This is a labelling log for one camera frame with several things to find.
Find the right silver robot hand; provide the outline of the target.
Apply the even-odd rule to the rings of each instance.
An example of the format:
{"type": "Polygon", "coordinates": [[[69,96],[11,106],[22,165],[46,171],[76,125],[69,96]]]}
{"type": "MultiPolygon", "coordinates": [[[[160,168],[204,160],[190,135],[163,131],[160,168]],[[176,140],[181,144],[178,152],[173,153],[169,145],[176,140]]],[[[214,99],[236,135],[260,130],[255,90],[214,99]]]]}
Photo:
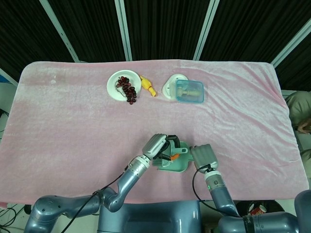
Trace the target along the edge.
{"type": "Polygon", "coordinates": [[[218,168],[218,160],[210,144],[194,146],[190,148],[190,154],[199,172],[204,174],[218,168]]]}

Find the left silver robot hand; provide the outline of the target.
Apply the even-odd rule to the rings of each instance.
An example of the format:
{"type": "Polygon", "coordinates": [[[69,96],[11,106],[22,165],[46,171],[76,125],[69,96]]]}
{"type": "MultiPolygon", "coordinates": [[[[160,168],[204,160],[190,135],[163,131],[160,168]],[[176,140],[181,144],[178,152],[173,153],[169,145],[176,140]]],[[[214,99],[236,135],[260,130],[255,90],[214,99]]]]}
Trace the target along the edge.
{"type": "Polygon", "coordinates": [[[163,153],[171,146],[171,142],[173,142],[175,148],[180,148],[180,140],[176,135],[154,134],[143,147],[142,154],[151,161],[155,159],[171,161],[171,156],[163,153]]]}

